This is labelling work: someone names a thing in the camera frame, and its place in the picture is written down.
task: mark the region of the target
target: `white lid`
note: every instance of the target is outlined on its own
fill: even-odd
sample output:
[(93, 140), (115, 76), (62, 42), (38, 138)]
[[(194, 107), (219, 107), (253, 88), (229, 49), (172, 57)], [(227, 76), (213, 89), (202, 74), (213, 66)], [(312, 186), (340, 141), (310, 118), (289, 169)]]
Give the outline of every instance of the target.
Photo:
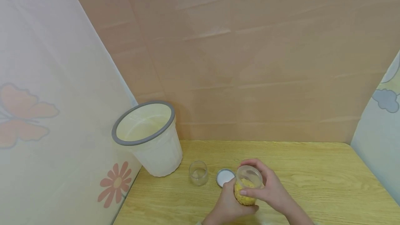
[(232, 180), (233, 178), (235, 178), (235, 173), (230, 170), (230, 169), (221, 169), (218, 173), (217, 173), (217, 183), (220, 187), (222, 187), (224, 185), (224, 183), (229, 182), (230, 180)]

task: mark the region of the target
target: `clear glass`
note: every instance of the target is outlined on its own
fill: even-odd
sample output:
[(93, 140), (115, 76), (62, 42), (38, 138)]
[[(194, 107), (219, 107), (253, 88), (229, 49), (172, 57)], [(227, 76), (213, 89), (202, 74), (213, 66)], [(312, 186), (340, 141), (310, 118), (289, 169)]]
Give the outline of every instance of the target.
[(240, 166), (236, 173), (236, 183), (234, 186), (234, 194), (237, 201), (245, 206), (251, 206), (256, 203), (255, 198), (242, 196), (240, 190), (244, 188), (259, 189), (263, 185), (263, 177), (261, 173), (254, 167), (249, 165)]
[(197, 186), (203, 186), (208, 181), (207, 165), (202, 161), (194, 161), (189, 167), (189, 177)]

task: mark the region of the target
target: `yellow food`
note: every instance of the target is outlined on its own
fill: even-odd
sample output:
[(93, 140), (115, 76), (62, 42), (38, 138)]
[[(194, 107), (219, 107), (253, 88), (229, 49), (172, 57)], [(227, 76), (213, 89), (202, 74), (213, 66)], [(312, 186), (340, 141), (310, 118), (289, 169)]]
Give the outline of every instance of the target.
[(244, 206), (254, 205), (256, 203), (255, 198), (250, 198), (240, 194), (240, 190), (243, 188), (254, 188), (255, 187), (254, 183), (244, 178), (240, 179), (240, 181), (242, 182), (242, 184), (240, 184), (238, 181), (236, 181), (235, 183), (234, 187), (235, 198), (240, 204)]

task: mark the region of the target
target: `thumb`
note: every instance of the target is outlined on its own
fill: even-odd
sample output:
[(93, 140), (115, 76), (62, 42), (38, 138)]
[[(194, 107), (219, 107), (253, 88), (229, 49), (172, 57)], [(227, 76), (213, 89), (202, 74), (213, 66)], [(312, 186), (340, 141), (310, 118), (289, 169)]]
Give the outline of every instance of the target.
[(264, 191), (262, 189), (242, 189), (240, 194), (250, 198), (263, 200)]
[(260, 206), (258, 206), (258, 205), (247, 206), (244, 209), (243, 215), (253, 215), (258, 211), (259, 208), (260, 208)]

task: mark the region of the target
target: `wooden table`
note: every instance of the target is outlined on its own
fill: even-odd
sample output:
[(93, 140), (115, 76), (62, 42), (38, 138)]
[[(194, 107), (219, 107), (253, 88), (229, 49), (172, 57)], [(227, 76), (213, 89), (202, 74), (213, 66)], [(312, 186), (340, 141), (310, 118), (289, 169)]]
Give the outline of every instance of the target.
[[(344, 143), (181, 141), (181, 166), (167, 177), (142, 168), (114, 225), (195, 225), (213, 208), (221, 191), (216, 173), (259, 158), (271, 167), (310, 217), (323, 225), (399, 225), (400, 207), (353, 149)], [(207, 164), (209, 180), (195, 186), (189, 165)], [(288, 224), (264, 202), (254, 216), (233, 224)]]

